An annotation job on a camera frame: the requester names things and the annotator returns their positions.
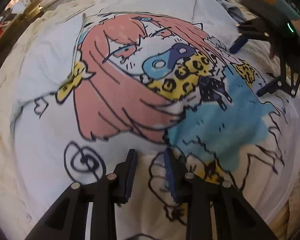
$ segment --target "pink hair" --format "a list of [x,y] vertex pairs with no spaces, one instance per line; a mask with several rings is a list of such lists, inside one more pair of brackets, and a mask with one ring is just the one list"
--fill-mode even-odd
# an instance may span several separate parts
[[171,101],[111,63],[103,63],[110,53],[108,39],[119,44],[134,44],[147,37],[143,24],[135,17],[150,17],[157,26],[170,27],[170,31],[202,53],[205,53],[203,48],[208,49],[224,62],[221,55],[204,42],[207,33],[179,19],[131,13],[117,15],[96,25],[81,45],[82,60],[88,65],[88,71],[95,75],[82,80],[74,91],[78,126],[86,139],[108,139],[130,131],[150,141],[163,143],[164,131],[182,119],[181,113],[171,114],[162,110],[162,106],[171,104]]

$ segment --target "white t-shirt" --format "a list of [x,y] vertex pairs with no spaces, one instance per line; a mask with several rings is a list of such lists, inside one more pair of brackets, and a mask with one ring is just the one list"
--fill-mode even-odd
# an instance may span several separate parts
[[172,147],[206,181],[231,181],[270,222],[300,166],[300,94],[256,96],[272,80],[267,46],[228,54],[235,25],[215,0],[102,0],[41,33],[15,104],[31,216],[73,181],[112,172],[132,148],[138,165],[129,202],[116,208],[118,239],[185,239],[187,209],[172,201],[162,166]]

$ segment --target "robotic claw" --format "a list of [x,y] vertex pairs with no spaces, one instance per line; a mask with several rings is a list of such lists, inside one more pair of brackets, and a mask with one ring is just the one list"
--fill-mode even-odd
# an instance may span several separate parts
[[[210,202],[213,202],[218,240],[277,240],[274,233],[229,181],[205,182],[188,172],[170,148],[164,152],[169,191],[176,203],[188,204],[186,240],[212,240]],[[131,149],[99,181],[72,183],[49,208],[26,240],[84,240],[88,205],[93,202],[91,240],[116,240],[114,204],[131,196],[137,153]]]
[[[242,0],[258,18],[237,24],[239,38],[229,52],[237,53],[249,39],[268,41],[280,59],[280,76],[259,89],[257,96],[282,90],[295,98],[300,85],[300,36],[289,18],[263,0]],[[291,84],[287,82],[286,64],[291,70]]]

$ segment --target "metal screw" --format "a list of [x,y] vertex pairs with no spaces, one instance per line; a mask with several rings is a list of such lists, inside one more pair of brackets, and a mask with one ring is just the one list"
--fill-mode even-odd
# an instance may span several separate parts
[[191,172],[188,172],[185,174],[186,179],[193,179],[194,178],[194,174]]
[[114,180],[114,179],[117,178],[117,175],[116,175],[115,173],[110,173],[110,174],[107,175],[107,178],[108,178],[109,180]]
[[79,182],[74,182],[71,184],[71,188],[72,189],[78,189],[80,187],[80,183]]
[[223,183],[222,183],[223,187],[225,188],[230,188],[231,187],[231,182],[229,180],[225,180]]

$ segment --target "green led light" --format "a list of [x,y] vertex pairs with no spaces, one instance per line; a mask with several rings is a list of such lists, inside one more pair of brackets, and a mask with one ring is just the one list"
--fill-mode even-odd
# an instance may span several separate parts
[[288,27],[290,29],[290,31],[292,31],[294,33],[294,31],[292,30],[292,28],[290,27],[290,24],[288,23]]

